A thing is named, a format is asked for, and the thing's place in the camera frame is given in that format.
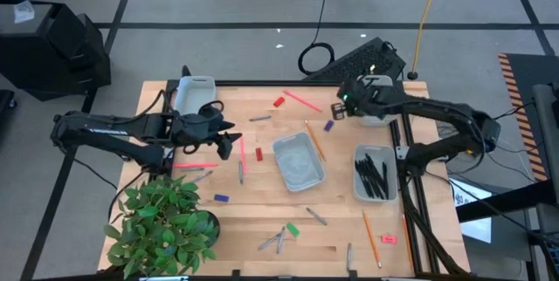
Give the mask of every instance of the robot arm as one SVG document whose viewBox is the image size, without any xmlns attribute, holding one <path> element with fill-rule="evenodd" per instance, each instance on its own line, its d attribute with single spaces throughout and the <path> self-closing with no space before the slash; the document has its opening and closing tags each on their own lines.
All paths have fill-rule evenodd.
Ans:
<svg viewBox="0 0 559 281">
<path fill-rule="evenodd" d="M 190 150 L 185 148 L 185 153 L 193 154 L 200 145 L 215 143 L 221 159 L 227 160 L 232 142 L 241 136 L 219 133 L 235 125 L 225 121 L 221 111 L 210 104 L 203 106 L 198 114 L 181 115 L 178 111 L 171 111 L 122 118 L 69 112 L 56 115 L 54 122 L 51 139 L 57 147 L 96 147 L 135 160 L 142 168 L 158 174 L 166 173 L 170 168 L 163 159 L 165 147 L 189 147 Z M 115 136 L 134 137 L 146 145 Z"/>
<path fill-rule="evenodd" d="M 430 161 L 437 158 L 448 156 L 451 159 L 466 150 L 477 154 L 493 151 L 499 138 L 500 124 L 486 113 L 473 110 L 466 104 L 413 97 L 402 89 L 373 86 L 360 79 L 344 81 L 337 96 L 342 104 L 332 105 L 335 120 L 343 119 L 344 113 L 348 116 L 383 118 L 388 114 L 404 112 L 453 125 L 458 134 L 429 145 L 410 145 L 404 165 L 419 175 Z"/>
</svg>

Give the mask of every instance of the purple eraser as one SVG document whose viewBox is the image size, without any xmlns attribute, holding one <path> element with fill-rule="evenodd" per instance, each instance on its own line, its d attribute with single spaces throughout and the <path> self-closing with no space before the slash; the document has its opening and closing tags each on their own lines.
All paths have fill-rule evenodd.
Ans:
<svg viewBox="0 0 559 281">
<path fill-rule="evenodd" d="M 229 196 L 226 195 L 215 195 L 213 197 L 213 200 L 218 201 L 218 202 L 228 202 L 229 201 Z"/>
<path fill-rule="evenodd" d="M 328 123 L 326 123 L 326 126 L 324 127 L 324 130 L 329 132 L 330 128 L 332 128 L 332 126 L 334 125 L 334 121 L 333 120 L 329 120 Z"/>
</svg>

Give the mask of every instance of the potted plant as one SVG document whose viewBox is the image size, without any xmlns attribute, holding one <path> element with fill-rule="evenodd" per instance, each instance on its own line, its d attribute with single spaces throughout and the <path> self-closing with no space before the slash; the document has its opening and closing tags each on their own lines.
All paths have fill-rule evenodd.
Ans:
<svg viewBox="0 0 559 281">
<path fill-rule="evenodd" d="M 124 190 L 128 199 L 118 201 L 122 229 L 105 225 L 116 243 L 107 253 L 109 262 L 124 267 L 124 278 L 195 273 L 200 260 L 215 259 L 210 247 L 219 236 L 219 221 L 208 211 L 198 210 L 200 196 L 195 183 L 168 176 L 139 188 Z"/>
</svg>

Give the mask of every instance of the white container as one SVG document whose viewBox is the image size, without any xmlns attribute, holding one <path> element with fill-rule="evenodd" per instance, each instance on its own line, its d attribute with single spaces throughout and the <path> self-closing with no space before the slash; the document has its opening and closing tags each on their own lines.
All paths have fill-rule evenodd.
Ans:
<svg viewBox="0 0 559 281">
<path fill-rule="evenodd" d="M 355 150 L 354 161 L 365 160 L 365 154 L 368 154 L 373 160 L 375 168 L 381 176 L 383 176 L 383 162 L 386 162 L 388 199 L 371 198 L 367 195 L 355 165 L 353 167 L 353 196 L 362 202 L 391 202 L 396 200 L 398 197 L 398 179 L 394 149 L 386 146 L 359 145 Z"/>
<path fill-rule="evenodd" d="M 307 133 L 277 140 L 272 148 L 289 191 L 298 192 L 324 181 L 324 168 Z"/>
<path fill-rule="evenodd" d="M 175 105 L 181 115 L 198 114 L 200 106 L 216 99 L 216 81 L 208 76 L 182 77 L 176 89 Z"/>
</svg>

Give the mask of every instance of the wooden tabletop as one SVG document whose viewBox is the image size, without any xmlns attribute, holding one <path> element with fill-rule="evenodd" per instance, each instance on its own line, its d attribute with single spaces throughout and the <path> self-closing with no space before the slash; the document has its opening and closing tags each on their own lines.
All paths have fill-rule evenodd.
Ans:
<svg viewBox="0 0 559 281">
<path fill-rule="evenodd" d="M 138 112 L 145 109 L 164 89 L 164 81 L 144 82 L 138 104 Z M 427 97 L 423 82 L 404 83 L 408 94 Z M 201 209 L 213 212 L 221 223 L 221 234 L 213 246 L 217 260 L 206 261 L 197 275 L 230 276 L 232 270 L 241 270 L 243 276 L 347 276 L 346 257 L 348 243 L 353 245 L 351 268 L 359 277 L 410 277 L 413 276 L 408 260 L 404 227 L 402 225 L 402 203 L 400 197 L 394 202 L 358 202 L 352 193 L 353 156 L 357 145 L 374 144 L 392 147 L 388 127 L 362 127 L 357 118 L 338 120 L 329 133 L 323 130 L 332 118 L 329 111 L 332 103 L 339 102 L 335 94 L 337 87 L 292 87 L 290 90 L 316 104 L 324 112 L 319 113 L 285 96 L 284 87 L 219 86 L 217 98 L 224 102 L 224 118 L 236 124 L 230 130 L 244 136 L 246 175 L 243 185 L 238 181 L 240 147 L 234 143 L 231 157 L 221 161 L 215 146 L 201 146 L 192 155 L 177 150 L 175 163 L 218 163 L 210 177 L 200 181 L 198 194 Z M 273 102 L 280 96 L 286 101 L 280 106 Z M 161 110 L 161 103 L 154 107 Z M 271 120 L 250 122 L 249 119 L 272 115 Z M 289 192 L 280 175 L 273 155 L 272 143 L 277 139 L 306 132 L 304 120 L 314 129 L 316 138 L 326 156 L 323 166 L 326 173 L 321 184 L 299 193 Z M 430 143 L 438 140 L 432 120 L 411 117 L 412 131 L 416 142 Z M 263 161 L 257 161 L 255 149 L 262 149 Z M 432 163 L 427 168 L 433 174 L 446 177 L 442 163 Z M 119 188 L 138 175 L 140 169 L 134 162 L 124 163 Z M 189 172 L 185 181 L 194 179 L 202 172 Z M 173 178 L 183 176 L 175 170 Z M 464 269 L 469 271 L 464 242 L 452 191 L 449 185 L 434 177 L 424 176 L 424 192 L 431 218 L 433 233 L 448 253 Z M 215 194 L 228 195 L 229 202 L 215 202 Z M 316 221 L 307 211 L 310 207 L 326 218 L 328 226 Z M 362 218 L 362 210 L 369 216 L 370 227 L 383 268 L 376 261 Z M 118 214 L 114 206 L 113 215 Z M 300 231 L 298 237 L 289 232 L 283 250 L 276 254 L 275 244 L 258 251 L 264 241 L 280 232 L 282 226 L 293 223 Z M 397 237 L 397 244 L 381 243 L 381 235 Z M 418 231 L 419 248 L 424 271 L 429 270 L 424 240 Z M 100 256 L 99 269 L 110 266 L 107 252 L 114 240 L 107 238 Z"/>
</svg>

